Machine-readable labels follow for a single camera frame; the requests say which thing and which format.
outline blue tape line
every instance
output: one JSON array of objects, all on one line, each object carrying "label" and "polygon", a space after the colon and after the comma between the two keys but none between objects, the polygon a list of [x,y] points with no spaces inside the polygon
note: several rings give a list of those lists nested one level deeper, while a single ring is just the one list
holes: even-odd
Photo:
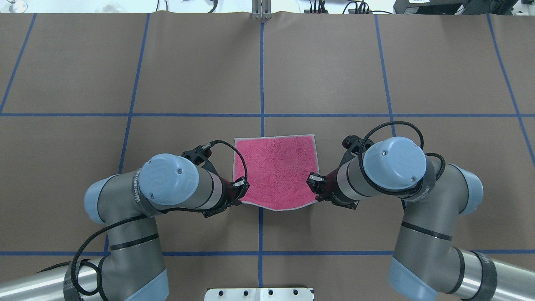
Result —
[{"label": "blue tape line", "polygon": [[127,117],[128,113],[1,113],[5,117]]},{"label": "blue tape line", "polygon": [[[0,256],[74,256],[75,251],[0,251]],[[82,256],[105,256],[105,252],[82,252]]]},{"label": "blue tape line", "polygon": [[[485,254],[535,254],[535,249],[472,250]],[[210,256],[391,256],[394,251],[191,251],[162,252],[168,257]],[[75,251],[0,251],[0,256],[74,256]],[[84,256],[106,256],[108,252],[84,252]]]},{"label": "blue tape line", "polygon": [[108,234],[106,234],[106,241],[104,242],[104,250],[102,252],[108,253],[108,247],[110,246],[110,240],[108,238]]},{"label": "blue tape line", "polygon": [[[264,23],[260,23],[260,137],[264,137]],[[264,209],[258,208],[258,287],[264,286]]]},{"label": "blue tape line", "polygon": [[503,73],[503,77],[505,78],[505,83],[507,84],[507,89],[509,90],[509,95],[511,96],[511,100],[513,102],[513,106],[515,107],[516,116],[518,117],[518,123],[520,123],[520,128],[522,129],[522,135],[524,135],[524,140],[526,140],[526,144],[528,146],[528,151],[531,156],[531,162],[533,163],[533,167],[535,167],[535,155],[533,154],[533,149],[531,148],[530,139],[528,137],[528,134],[526,133],[526,129],[524,127],[524,122],[522,121],[522,117],[520,116],[520,110],[518,109],[518,105],[516,103],[515,94],[513,93],[513,89],[511,88],[511,83],[509,82],[509,77],[507,76],[507,72],[505,70],[505,66],[503,65],[503,61],[500,55],[500,49],[498,49],[498,43],[496,42],[496,36],[494,35],[494,28],[492,27],[492,21],[491,21],[491,15],[487,13],[487,21],[488,21],[488,27],[491,30],[491,36],[492,36],[492,42],[494,43],[494,49],[496,50],[496,56],[498,57],[498,62],[500,63],[500,67]]},{"label": "blue tape line", "polygon": [[260,137],[264,137],[264,23],[260,23]]},{"label": "blue tape line", "polygon": [[393,255],[394,251],[264,251],[264,256],[371,256]]},{"label": "blue tape line", "polygon": [[[393,113],[394,117],[491,117],[517,118],[517,114],[435,114],[435,113]],[[0,113],[1,117],[128,117],[128,113]],[[133,113],[133,117],[261,117],[258,113],[218,114],[218,113]],[[389,117],[383,113],[265,113],[264,117]],[[534,118],[535,114],[520,114],[522,118]]]},{"label": "blue tape line", "polygon": [[264,114],[265,117],[388,117],[390,114],[381,114],[381,113],[362,113],[362,114],[352,114],[352,113],[311,113],[311,114],[300,114],[300,113],[284,113],[284,114]]},{"label": "blue tape line", "polygon": [[434,113],[430,113],[430,114],[399,113],[399,114],[396,114],[394,113],[392,115],[396,117],[517,117],[516,114],[434,114]]},{"label": "blue tape line", "polygon": [[135,96],[137,93],[137,84],[139,82],[139,74],[141,73],[141,64],[143,63],[143,53],[145,51],[145,42],[147,40],[147,31],[149,30],[150,13],[147,14],[145,20],[145,31],[143,32],[143,40],[141,42],[141,50],[139,53],[139,61],[137,62],[137,70],[135,74],[134,89],[132,90],[132,100],[130,101],[130,111],[128,112],[128,121],[126,122],[125,139],[123,141],[123,149],[121,151],[121,159],[119,161],[118,174],[123,173],[123,164],[125,162],[126,147],[128,144],[128,136],[130,135],[130,125],[132,123],[132,116],[134,113]]},{"label": "blue tape line", "polygon": [[[390,102],[390,89],[388,88],[388,79],[386,77],[386,65],[385,65],[385,57],[383,55],[383,43],[381,42],[381,31],[379,30],[379,19],[377,18],[377,15],[374,14],[373,17],[375,18],[375,30],[377,32],[377,43],[379,44],[379,56],[381,58],[381,68],[383,70],[383,82],[385,83],[385,92],[386,92],[386,103],[388,104],[388,116],[390,117],[390,121],[394,121],[394,115],[392,112],[392,103]],[[392,136],[396,136],[396,129],[394,125],[391,125],[390,128],[392,129]]]},{"label": "blue tape line", "polygon": [[4,98],[2,98],[2,104],[0,104],[0,113],[2,113],[2,111],[4,110],[4,106],[7,101],[7,96],[9,95],[9,90],[11,89],[11,85],[13,84],[13,80],[15,79],[15,74],[17,74],[17,69],[19,68],[20,60],[22,59],[22,55],[24,53],[24,50],[26,49],[26,44],[28,43],[28,39],[30,38],[30,33],[32,32],[32,28],[35,23],[35,18],[37,18],[36,13],[33,15],[32,22],[30,23],[30,27],[28,28],[28,32],[26,33],[26,37],[24,38],[24,43],[22,43],[19,56],[17,57],[17,61],[15,62],[15,67],[13,67],[13,72],[11,72],[11,77],[9,78],[9,82],[7,83]]},{"label": "blue tape line", "polygon": [[207,251],[207,252],[162,252],[163,256],[194,257],[194,256],[258,256],[257,251]]},{"label": "blue tape line", "polygon": [[260,117],[261,114],[241,113],[133,113],[134,117]]},{"label": "blue tape line", "polygon": [[535,254],[535,249],[516,249],[516,250],[472,250],[484,254]]}]

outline black band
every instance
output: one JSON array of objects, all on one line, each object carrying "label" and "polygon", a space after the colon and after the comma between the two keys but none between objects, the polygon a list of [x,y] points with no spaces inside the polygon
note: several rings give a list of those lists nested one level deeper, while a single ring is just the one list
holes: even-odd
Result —
[{"label": "black band", "polygon": [[137,207],[143,212],[144,215],[148,217],[155,217],[162,214],[159,210],[154,208],[154,206],[149,202],[149,200],[141,193],[139,188],[139,174],[141,169],[138,169],[132,179],[132,192],[134,194],[134,202]]},{"label": "black band", "polygon": [[[104,260],[107,258],[108,256],[104,256],[103,258],[100,259],[100,261],[98,262],[98,269],[100,270],[101,272],[101,277],[102,277],[102,266],[104,265]],[[100,295],[101,299],[103,301],[110,301],[107,297],[106,297],[106,294],[104,293],[104,285],[101,284],[100,285],[100,288],[98,290],[98,294]]]},{"label": "black band", "polygon": [[433,161],[429,157],[426,157],[425,159],[427,165],[424,177],[420,181],[418,192],[407,198],[401,198],[402,200],[410,202],[419,202],[420,200],[425,199],[425,197],[427,197],[427,195],[431,192],[431,190],[433,190],[435,184],[437,183]]},{"label": "black band", "polygon": [[438,232],[435,232],[435,231],[431,231],[429,229],[418,227],[416,225],[409,224],[408,222],[405,222],[405,221],[401,222],[401,225],[403,227],[405,227],[405,228],[409,228],[411,230],[418,231],[418,232],[423,233],[423,234],[431,235],[431,236],[434,236],[436,238],[440,238],[440,239],[444,239],[444,240],[452,240],[452,237],[450,235],[446,235],[446,234],[438,233]]},{"label": "black band", "polygon": [[478,252],[474,253],[479,262],[481,262],[481,286],[477,290],[477,293],[470,299],[461,299],[463,301],[490,301],[494,297],[496,292],[496,286],[498,286],[498,274],[496,272],[496,266],[491,258],[485,254]]},{"label": "black band", "polygon": [[358,195],[362,195],[365,198],[369,198],[370,197],[369,195],[363,195],[362,193],[360,193],[356,188],[353,187],[353,184],[351,184],[351,181],[349,180],[349,164],[346,167],[346,180],[347,180],[347,184],[349,184],[349,187],[351,187],[351,189],[353,189],[353,191],[356,192]]},{"label": "black band", "polygon": [[153,239],[156,239],[156,238],[158,238],[158,233],[152,234],[152,235],[149,235],[147,237],[140,238],[140,239],[136,239],[136,240],[133,240],[133,241],[128,242],[128,243],[112,245],[112,246],[110,246],[110,251],[115,251],[115,250],[118,250],[118,249],[124,249],[126,247],[139,245],[139,244],[146,243],[146,242],[148,242],[150,240],[153,240]]},{"label": "black band", "polygon": [[454,247],[454,248],[457,251],[457,254],[459,254],[459,261],[461,263],[461,270],[459,272],[459,278],[457,279],[457,283],[455,284],[455,286],[453,287],[453,289],[451,291],[446,293],[448,295],[451,295],[451,294],[455,293],[461,287],[461,284],[463,283],[463,279],[464,279],[464,256],[463,256],[463,253],[461,252],[461,250],[457,249],[456,247]]},{"label": "black band", "polygon": [[195,207],[195,209],[204,206],[204,204],[206,204],[206,203],[210,200],[210,198],[212,197],[213,189],[216,187],[216,183],[213,182],[212,175],[210,175],[210,180],[212,180],[212,190],[210,191],[210,195],[208,196],[208,198],[206,199],[206,201],[204,201],[203,204],[201,204],[200,206]]},{"label": "black band", "polygon": [[71,270],[71,265],[77,265],[78,268],[79,264],[79,262],[71,262],[71,264],[68,266],[67,272],[65,272],[65,277],[63,279],[63,298],[66,301],[82,300],[82,298],[80,298],[80,294],[72,284],[71,274],[69,273],[69,271]]}]

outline cable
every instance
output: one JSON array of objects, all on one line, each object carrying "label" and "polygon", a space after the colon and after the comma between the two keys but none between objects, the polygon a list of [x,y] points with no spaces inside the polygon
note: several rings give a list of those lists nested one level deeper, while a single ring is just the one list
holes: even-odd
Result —
[{"label": "cable", "polygon": [[[406,122],[406,121],[391,121],[391,122],[386,122],[386,123],[383,123],[381,125],[376,126],[373,130],[371,130],[368,134],[366,134],[366,136],[362,139],[362,143],[361,143],[361,148],[360,149],[364,149],[364,144],[370,138],[370,136],[373,135],[373,133],[377,132],[378,130],[380,130],[380,129],[386,127],[386,126],[395,125],[395,124],[406,125],[406,126],[411,127],[413,130],[415,130],[416,133],[418,134],[418,137],[420,138],[420,148],[422,150],[424,149],[424,136],[422,135],[422,132],[414,124],[412,124],[410,122]],[[363,155],[362,154],[363,154],[363,152],[359,152],[359,154],[358,154],[358,166],[361,169],[362,176],[364,177],[364,179],[366,180],[368,185],[370,185],[373,189],[379,191],[380,193],[387,194],[387,195],[406,195],[406,194],[413,194],[413,193],[418,192],[420,185],[416,185],[413,188],[409,188],[409,189],[405,189],[405,190],[401,190],[401,191],[389,191],[389,190],[383,189],[379,185],[375,184],[370,179],[370,177],[368,177],[368,175],[366,174],[366,171],[364,170],[364,160],[363,160]]]},{"label": "cable", "polygon": [[367,11],[367,12],[365,12],[365,13],[370,13],[370,12],[386,12],[386,13],[389,13],[389,14],[393,14],[393,13],[391,13],[391,12],[389,12],[389,11]]},{"label": "cable", "polygon": [[[74,263],[78,262],[78,259],[82,255],[83,250],[87,247],[87,245],[93,239],[95,239],[95,237],[99,236],[100,234],[102,234],[102,233],[104,233],[104,232],[106,232],[106,231],[108,231],[110,229],[113,229],[115,227],[118,227],[120,225],[123,225],[123,224],[126,224],[126,223],[130,223],[130,222],[133,222],[133,221],[146,219],[146,218],[147,217],[145,215],[138,215],[138,216],[129,217],[129,218],[125,219],[125,220],[122,220],[120,222],[111,224],[111,225],[109,225],[107,227],[104,227],[104,228],[100,229],[99,231],[93,233],[93,235],[89,236],[89,238],[87,238],[86,241],[80,246],[80,248],[78,249],[78,251],[74,255],[74,258],[72,259],[72,262],[74,262]],[[97,288],[95,290],[93,290],[93,291],[87,291],[82,286],[80,286],[80,284],[78,283],[78,275],[76,273],[76,264],[72,264],[71,265],[71,271],[70,271],[71,281],[72,281],[72,284],[73,284],[74,288],[76,288],[76,291],[78,291],[80,294],[85,295],[85,296],[92,296],[92,295],[98,293],[99,290],[102,290],[101,271],[97,266],[93,265],[91,262],[87,262],[84,265],[91,267],[92,269],[94,269],[97,272]]]},{"label": "cable", "polygon": [[245,159],[241,155],[240,151],[237,150],[232,144],[230,144],[230,143],[228,143],[226,141],[223,141],[223,140],[214,140],[214,141],[210,142],[211,146],[214,146],[216,144],[224,144],[224,145],[230,147],[238,155],[238,157],[240,157],[241,164],[243,164],[243,173],[245,174],[244,175],[245,176],[245,181],[247,181],[247,179],[249,178],[248,174],[247,174],[247,165],[245,164]]},{"label": "cable", "polygon": [[[366,134],[366,136],[362,139],[361,149],[364,149],[364,144],[370,138],[370,136],[372,136],[375,132],[377,132],[378,130],[380,130],[380,129],[386,127],[386,126],[395,125],[395,124],[406,125],[406,126],[411,127],[413,130],[415,130],[416,133],[418,134],[418,137],[420,138],[420,149],[422,149],[422,150],[424,149],[424,136],[422,135],[422,132],[414,124],[412,124],[410,122],[406,122],[406,121],[391,121],[391,122],[386,122],[386,123],[383,123],[381,125],[376,126],[373,130],[371,130],[368,134]],[[380,193],[387,194],[387,195],[407,195],[407,194],[410,195],[410,194],[414,194],[414,193],[419,191],[423,180],[420,180],[418,182],[418,184],[415,185],[413,188],[408,188],[408,189],[401,190],[401,191],[389,191],[389,190],[383,189],[379,185],[375,184],[370,179],[370,177],[368,177],[368,175],[366,174],[366,171],[364,170],[364,160],[363,160],[363,155],[362,154],[363,154],[363,152],[359,153],[358,156],[357,156],[358,157],[358,166],[361,169],[362,176],[364,177],[364,179],[366,180],[368,185],[370,185],[373,189],[379,191]],[[444,160],[444,158],[441,155],[436,154],[436,153],[427,153],[426,155],[427,156],[432,156],[432,157],[437,157],[440,160],[440,169],[439,169],[438,173],[435,175],[435,179],[438,180],[442,176],[442,173],[444,173],[444,170],[446,168],[446,161]]]},{"label": "cable", "polygon": [[213,13],[216,10],[217,7],[217,0],[213,0],[213,7],[208,13]]},{"label": "cable", "polygon": [[427,153],[425,155],[429,157],[436,157],[440,160],[440,169],[438,170],[438,173],[435,175],[435,180],[438,181],[438,179],[440,179],[440,177],[444,173],[444,170],[446,169],[446,160],[444,160],[444,157],[442,157],[441,155],[435,154],[435,153]]},{"label": "cable", "polygon": [[55,268],[68,266],[68,265],[70,265],[70,264],[71,264],[70,261],[62,262],[61,264],[56,264],[56,265],[50,266],[50,267],[48,267],[48,268],[42,269],[42,270],[40,270],[39,272],[37,272],[36,274],[38,274],[38,273],[42,273],[42,272],[46,272],[46,271],[48,271],[48,270],[53,270],[53,269],[55,269]]},{"label": "cable", "polygon": [[349,1],[349,2],[346,4],[346,7],[343,8],[342,14],[344,14],[344,13],[346,12],[347,7],[348,7],[351,3],[355,3],[355,10],[357,10],[358,3],[357,3],[356,1]]},{"label": "cable", "polygon": [[[245,175],[244,175],[245,182],[247,182],[247,180],[249,178],[249,175],[248,175],[248,172],[247,172],[247,165],[246,165],[245,159],[243,158],[243,155],[240,153],[240,151],[237,150],[233,145],[231,145],[228,142],[223,141],[223,140],[214,140],[214,141],[210,142],[210,147],[212,147],[214,145],[217,145],[217,144],[224,144],[224,145],[230,147],[240,157],[241,163],[243,164],[243,172],[245,173]],[[210,210],[209,209],[208,210],[197,210],[197,209],[189,209],[189,208],[170,208],[170,209],[167,209],[167,210],[162,210],[161,212],[165,214],[165,213],[168,213],[168,212],[171,212],[171,211],[187,211],[187,212],[205,213],[205,212],[209,212]],[[104,233],[106,231],[109,231],[109,230],[111,230],[111,229],[113,229],[115,227],[118,227],[120,225],[123,225],[123,224],[126,224],[126,223],[130,223],[130,222],[134,222],[134,221],[138,221],[138,220],[142,220],[142,219],[146,219],[146,218],[147,218],[147,216],[145,216],[145,215],[138,215],[138,216],[134,216],[134,217],[129,217],[127,219],[124,219],[122,221],[116,222],[114,224],[111,224],[111,225],[109,225],[107,227],[104,227],[104,228],[100,229],[99,231],[93,233],[91,236],[89,236],[89,238],[86,239],[86,241],[80,246],[80,248],[78,249],[78,251],[74,255],[73,260],[71,261],[71,262],[75,263],[75,264],[71,265],[71,270],[70,270],[71,281],[72,281],[73,286],[76,288],[76,291],[78,291],[78,293],[80,293],[82,295],[85,295],[85,296],[92,296],[92,295],[94,295],[94,294],[99,292],[101,294],[101,296],[104,296],[104,298],[103,298],[103,299],[105,299],[104,301],[107,301],[107,298],[105,297],[104,291],[102,289],[102,275],[101,275],[102,271],[101,271],[101,269],[99,267],[95,266],[93,263],[88,262],[86,259],[80,261],[80,267],[83,266],[83,265],[89,266],[90,268],[94,269],[95,272],[97,273],[97,287],[96,287],[96,289],[93,290],[93,291],[87,291],[82,286],[80,286],[80,284],[78,283],[78,275],[77,275],[77,272],[76,272],[76,263],[78,262],[78,259],[82,255],[82,252],[84,251],[84,249],[87,247],[87,245],[93,239],[95,239],[95,237],[97,237],[100,234],[102,234],[102,233]],[[57,264],[57,265],[48,267],[48,268],[46,268],[44,270],[41,270],[38,273],[45,272],[45,271],[51,270],[51,269],[55,269],[57,267],[66,266],[66,265],[70,264],[71,262],[63,262],[61,264]]]},{"label": "cable", "polygon": [[366,11],[369,11],[369,9],[370,9],[370,5],[368,3],[366,3],[365,1],[349,1],[349,3],[343,9],[342,14],[344,14],[346,12],[347,7],[351,3],[355,3],[355,13],[365,13]]}]

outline white mounting plate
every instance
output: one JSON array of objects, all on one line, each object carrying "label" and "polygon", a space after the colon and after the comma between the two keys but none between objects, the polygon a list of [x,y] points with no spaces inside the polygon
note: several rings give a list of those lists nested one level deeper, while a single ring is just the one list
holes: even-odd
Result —
[{"label": "white mounting plate", "polygon": [[312,288],[210,289],[204,301],[314,301]]}]

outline towel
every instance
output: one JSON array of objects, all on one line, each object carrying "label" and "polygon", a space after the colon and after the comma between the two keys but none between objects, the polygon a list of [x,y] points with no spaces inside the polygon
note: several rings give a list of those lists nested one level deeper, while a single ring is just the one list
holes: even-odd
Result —
[{"label": "towel", "polygon": [[[247,164],[251,185],[242,203],[282,211],[316,202],[307,185],[310,172],[318,172],[314,135],[234,140]],[[234,178],[243,175],[243,165],[235,155]]]}]

